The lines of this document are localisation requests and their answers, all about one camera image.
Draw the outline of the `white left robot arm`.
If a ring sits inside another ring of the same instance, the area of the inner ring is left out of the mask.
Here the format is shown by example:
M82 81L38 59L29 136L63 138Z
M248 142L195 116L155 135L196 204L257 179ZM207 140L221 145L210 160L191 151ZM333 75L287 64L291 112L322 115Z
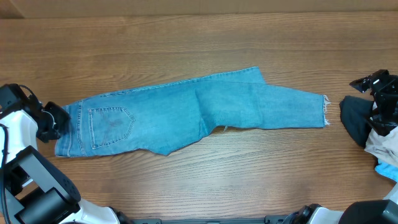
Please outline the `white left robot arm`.
M43 105L25 85L1 87L1 213L6 223L131 223L122 212L81 198L75 184L37 149L57 140L69 114Z

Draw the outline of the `blue denim jeans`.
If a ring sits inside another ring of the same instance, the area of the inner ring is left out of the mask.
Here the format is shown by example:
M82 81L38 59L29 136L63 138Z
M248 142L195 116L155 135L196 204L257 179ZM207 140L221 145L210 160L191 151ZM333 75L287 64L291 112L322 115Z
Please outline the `blue denim jeans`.
M65 106L60 157L110 156L137 149L171 152L218 126L285 129L328 124L325 95L267 84L257 67L85 98Z

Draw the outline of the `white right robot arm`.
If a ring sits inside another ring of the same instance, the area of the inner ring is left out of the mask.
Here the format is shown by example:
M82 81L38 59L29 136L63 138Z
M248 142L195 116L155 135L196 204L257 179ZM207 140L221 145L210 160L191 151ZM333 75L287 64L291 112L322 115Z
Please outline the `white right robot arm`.
M346 96L340 102L341 122L357 145L376 157L375 170L397 180L397 76L388 70L354 80L350 86L373 100ZM283 218L265 218L265 223L308 224L397 224L397 188L382 200L355 202L345 211L333 211L319 204L303 206Z

